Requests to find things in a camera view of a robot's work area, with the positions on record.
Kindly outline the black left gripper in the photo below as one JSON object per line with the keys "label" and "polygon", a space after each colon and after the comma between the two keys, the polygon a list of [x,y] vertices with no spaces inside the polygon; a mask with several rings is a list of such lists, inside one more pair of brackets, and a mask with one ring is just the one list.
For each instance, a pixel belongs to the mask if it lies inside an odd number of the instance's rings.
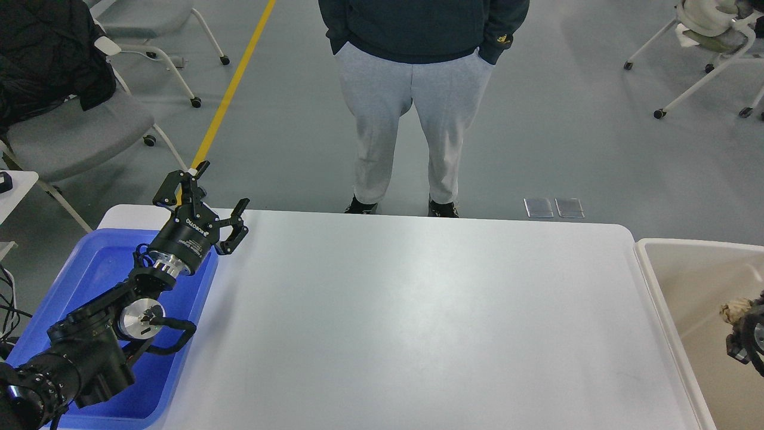
{"label": "black left gripper", "polygon": [[[207,193],[198,180],[208,166],[210,161],[204,160],[188,171],[168,173],[153,196],[153,205],[157,207],[179,207],[147,248],[152,267],[171,276],[194,275],[214,244],[218,255],[231,255],[249,232],[242,218],[249,198],[241,198],[226,219],[219,218],[209,207],[202,207]],[[229,226],[231,234],[219,241],[219,229]]]}

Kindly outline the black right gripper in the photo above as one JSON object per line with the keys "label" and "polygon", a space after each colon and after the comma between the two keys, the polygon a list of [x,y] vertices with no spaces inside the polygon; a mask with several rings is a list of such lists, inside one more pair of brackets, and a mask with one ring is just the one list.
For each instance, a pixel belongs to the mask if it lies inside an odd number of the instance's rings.
{"label": "black right gripper", "polygon": [[742,324],[733,326],[732,333],[726,337],[726,353],[740,364],[752,364],[763,376],[763,294],[753,302]]}

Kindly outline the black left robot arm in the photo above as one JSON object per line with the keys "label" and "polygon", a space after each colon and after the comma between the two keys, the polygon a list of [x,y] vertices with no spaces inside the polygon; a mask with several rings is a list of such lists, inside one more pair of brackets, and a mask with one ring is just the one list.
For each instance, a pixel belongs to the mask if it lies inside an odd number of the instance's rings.
{"label": "black left robot arm", "polygon": [[24,364],[2,364],[3,429],[57,428],[71,403],[106,402],[133,385],[142,355],[174,355],[193,337],[196,324],[167,316],[161,294],[196,274],[210,250],[232,254],[248,234],[242,215],[249,199],[226,219],[203,203],[198,181],[209,165],[167,174],[153,204],[170,218],[151,243],[136,247],[125,280],[52,324],[49,348]]}

